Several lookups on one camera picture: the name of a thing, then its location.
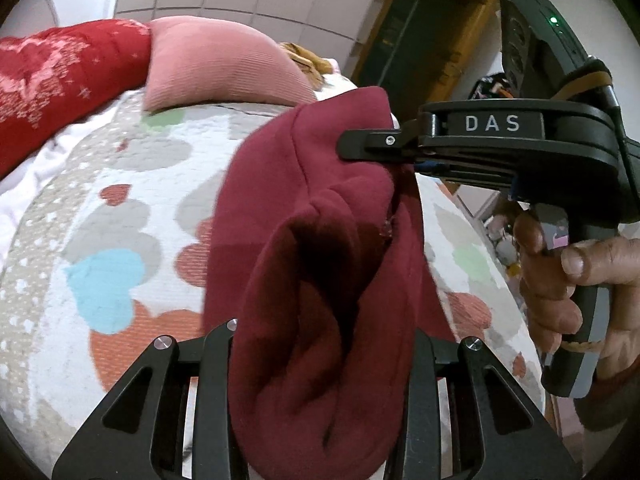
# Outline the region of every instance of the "hand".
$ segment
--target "hand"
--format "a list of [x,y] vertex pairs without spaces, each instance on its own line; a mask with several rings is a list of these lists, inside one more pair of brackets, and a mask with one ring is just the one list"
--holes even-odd
[[609,329],[596,375],[604,380],[640,355],[640,240],[589,241],[542,254],[544,237],[532,215],[518,216],[520,292],[527,305],[529,335],[543,352],[555,352],[562,334],[574,334],[582,314],[570,299],[576,285],[614,285]]

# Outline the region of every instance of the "bedspread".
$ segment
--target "bedspread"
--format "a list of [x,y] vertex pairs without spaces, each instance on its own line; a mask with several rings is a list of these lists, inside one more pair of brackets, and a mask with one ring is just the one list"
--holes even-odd
[[[201,335],[226,167],[287,109],[209,104],[149,116],[142,97],[124,99],[71,153],[22,218],[0,278],[0,410],[46,474],[155,336]],[[502,275],[444,186],[417,177],[425,255],[454,334],[487,341],[542,408],[537,356]]]

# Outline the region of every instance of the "pink pillow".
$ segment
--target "pink pillow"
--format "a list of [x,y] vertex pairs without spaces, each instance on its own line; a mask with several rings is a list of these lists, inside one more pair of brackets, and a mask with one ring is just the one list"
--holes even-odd
[[145,110],[201,102],[297,105],[317,100],[275,41],[242,23],[167,16],[151,26]]

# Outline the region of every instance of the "dark sleeve cuff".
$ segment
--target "dark sleeve cuff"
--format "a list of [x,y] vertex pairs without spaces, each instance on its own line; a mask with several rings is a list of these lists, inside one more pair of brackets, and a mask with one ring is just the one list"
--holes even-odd
[[589,395],[575,399],[575,412],[586,430],[603,431],[626,420],[640,399],[640,357],[612,378],[595,380]]

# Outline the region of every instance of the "maroon cloth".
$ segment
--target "maroon cloth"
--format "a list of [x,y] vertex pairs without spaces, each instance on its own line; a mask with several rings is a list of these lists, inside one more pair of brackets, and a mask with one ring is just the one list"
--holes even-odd
[[399,434],[415,327],[454,340],[424,257],[412,168],[344,163],[344,130],[392,128],[381,88],[280,115],[218,197],[207,330],[238,318],[232,426],[267,480],[364,480]]

